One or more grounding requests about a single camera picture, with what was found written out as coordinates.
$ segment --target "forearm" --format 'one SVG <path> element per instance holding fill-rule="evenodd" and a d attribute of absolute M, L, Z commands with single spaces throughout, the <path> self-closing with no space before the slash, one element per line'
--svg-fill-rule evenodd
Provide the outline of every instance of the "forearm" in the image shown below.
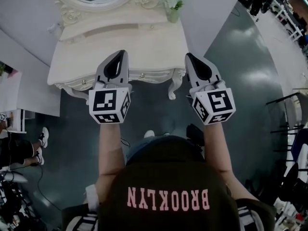
<path fill-rule="evenodd" d="M 222 124 L 216 123 L 204 127 L 205 160 L 219 172 L 232 172 L 230 154 L 228 151 Z"/>
<path fill-rule="evenodd" d="M 101 125 L 99 175 L 116 174 L 124 166 L 120 126 L 118 124 Z"/>

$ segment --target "sneaker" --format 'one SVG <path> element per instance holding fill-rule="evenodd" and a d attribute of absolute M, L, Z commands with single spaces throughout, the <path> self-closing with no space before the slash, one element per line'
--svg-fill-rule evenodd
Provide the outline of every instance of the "sneaker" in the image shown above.
<path fill-rule="evenodd" d="M 49 132 L 48 132 L 48 129 L 43 127 L 43 131 L 42 133 L 40 134 L 38 140 L 42 143 L 42 146 L 44 148 L 47 147 L 48 145 L 48 138 L 49 138 Z"/>
<path fill-rule="evenodd" d="M 154 137 L 155 133 L 153 130 L 149 130 L 144 134 L 144 138 L 148 138 L 148 137 Z"/>
<path fill-rule="evenodd" d="M 44 161 L 44 157 L 43 157 L 43 151 L 42 148 L 39 147 L 39 149 L 37 150 L 37 154 L 36 157 L 38 158 L 38 164 L 40 165 L 44 165 L 45 161 Z"/>

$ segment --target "pink lettering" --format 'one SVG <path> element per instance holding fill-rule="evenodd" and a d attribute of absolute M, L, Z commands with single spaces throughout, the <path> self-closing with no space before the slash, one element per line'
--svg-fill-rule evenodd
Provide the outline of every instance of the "pink lettering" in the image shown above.
<path fill-rule="evenodd" d="M 172 209 L 174 211 L 178 211 L 179 209 L 179 194 L 175 191 L 172 192 L 171 194 L 171 204 L 172 204 Z"/>
<path fill-rule="evenodd" d="M 152 194 L 152 210 L 156 210 L 155 206 L 155 190 L 148 189 L 148 197 Z"/>
<path fill-rule="evenodd" d="M 140 191 L 141 191 L 141 201 L 139 204 L 139 208 L 148 209 L 148 205 L 146 204 L 145 199 L 144 199 L 144 188 L 140 188 Z"/>
<path fill-rule="evenodd" d="M 131 207 L 131 204 L 133 204 L 133 208 L 136 208 L 136 188 L 133 187 L 133 192 L 131 192 L 131 188 L 128 188 L 128 201 L 127 206 Z"/>
<path fill-rule="evenodd" d="M 187 191 L 182 191 L 181 201 L 182 201 L 182 210 L 188 211 L 189 200 L 188 200 L 188 192 Z"/>
<path fill-rule="evenodd" d="M 168 207 L 168 192 L 167 191 L 159 191 L 159 195 L 162 197 L 163 202 L 159 207 L 159 210 L 169 210 Z"/>
<path fill-rule="evenodd" d="M 198 200 L 198 194 L 199 194 L 199 190 L 195 190 L 195 191 L 191 191 L 192 193 L 192 208 L 193 210 L 199 210 L 199 200 Z"/>
<path fill-rule="evenodd" d="M 202 191 L 202 207 L 204 210 L 208 210 L 210 208 L 210 205 L 208 204 L 207 189 Z"/>

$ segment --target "flower vase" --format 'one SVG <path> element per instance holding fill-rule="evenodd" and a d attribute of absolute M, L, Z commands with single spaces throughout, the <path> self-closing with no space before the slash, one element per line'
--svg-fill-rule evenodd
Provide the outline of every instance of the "flower vase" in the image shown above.
<path fill-rule="evenodd" d="M 180 17 L 179 10 L 173 10 L 173 9 L 166 10 L 166 15 L 168 21 L 171 23 L 176 23 Z"/>

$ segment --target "curved table leg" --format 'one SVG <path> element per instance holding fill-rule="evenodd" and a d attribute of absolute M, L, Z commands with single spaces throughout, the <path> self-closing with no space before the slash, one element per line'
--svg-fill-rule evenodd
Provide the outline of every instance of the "curved table leg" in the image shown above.
<path fill-rule="evenodd" d="M 185 69 L 179 69 L 179 68 L 174 69 L 172 76 L 172 83 L 168 90 L 168 95 L 170 100 L 175 100 L 176 96 L 174 94 L 174 91 L 179 89 L 180 86 L 182 85 L 182 80 L 185 74 L 186 74 Z"/>
<path fill-rule="evenodd" d="M 86 100 L 86 104 L 89 105 L 89 95 L 81 92 L 81 91 L 78 91 L 78 90 L 74 90 L 66 85 L 61 85 L 61 84 L 56 84 L 56 86 L 59 88 L 59 89 L 64 89 L 68 95 L 72 96 L 72 97 L 75 97 L 75 98 L 83 98 Z"/>

